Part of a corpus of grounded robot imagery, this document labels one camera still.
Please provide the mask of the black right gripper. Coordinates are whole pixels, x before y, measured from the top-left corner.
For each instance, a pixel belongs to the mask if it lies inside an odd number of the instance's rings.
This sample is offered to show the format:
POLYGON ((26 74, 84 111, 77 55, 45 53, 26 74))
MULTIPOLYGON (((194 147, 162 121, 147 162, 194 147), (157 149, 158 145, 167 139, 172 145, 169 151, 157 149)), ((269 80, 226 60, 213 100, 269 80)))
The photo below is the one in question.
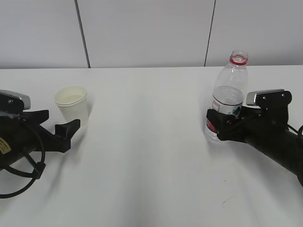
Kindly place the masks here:
POLYGON ((206 118, 216 129, 220 141, 262 140, 267 143, 290 143, 288 106, 261 109, 243 107, 240 115, 223 114, 208 109, 206 118))

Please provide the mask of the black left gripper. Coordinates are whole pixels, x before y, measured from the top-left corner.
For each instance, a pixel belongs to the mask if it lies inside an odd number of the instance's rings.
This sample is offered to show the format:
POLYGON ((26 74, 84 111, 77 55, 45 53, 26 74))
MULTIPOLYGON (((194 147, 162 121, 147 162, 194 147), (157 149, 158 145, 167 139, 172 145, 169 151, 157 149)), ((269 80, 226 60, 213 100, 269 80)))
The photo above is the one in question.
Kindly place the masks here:
POLYGON ((56 124, 55 133, 40 126, 49 119, 48 110, 0 114, 0 155, 17 155, 26 151, 65 153, 71 148, 71 139, 80 128, 80 120, 56 124))

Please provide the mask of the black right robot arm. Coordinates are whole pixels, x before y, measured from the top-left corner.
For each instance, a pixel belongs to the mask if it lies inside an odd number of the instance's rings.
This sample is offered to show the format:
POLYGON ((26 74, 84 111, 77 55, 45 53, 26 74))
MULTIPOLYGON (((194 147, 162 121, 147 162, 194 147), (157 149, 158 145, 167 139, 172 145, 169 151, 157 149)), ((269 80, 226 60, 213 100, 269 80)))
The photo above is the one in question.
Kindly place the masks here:
POLYGON ((302 128, 293 133, 289 125, 275 122, 261 109, 249 107, 243 107, 238 117, 208 109, 206 118, 216 128, 219 140, 254 147, 303 183, 302 128))

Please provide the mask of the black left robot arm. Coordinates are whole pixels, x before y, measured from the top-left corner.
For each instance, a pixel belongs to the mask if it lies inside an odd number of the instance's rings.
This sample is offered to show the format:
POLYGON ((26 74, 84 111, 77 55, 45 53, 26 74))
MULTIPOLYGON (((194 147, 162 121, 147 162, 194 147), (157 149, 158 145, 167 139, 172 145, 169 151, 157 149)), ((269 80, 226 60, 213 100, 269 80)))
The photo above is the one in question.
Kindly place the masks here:
POLYGON ((9 166, 33 151, 68 151, 72 137, 80 128, 80 120, 56 124, 52 134, 41 126, 48 119, 48 110, 22 112, 13 118, 1 116, 0 166, 9 166))

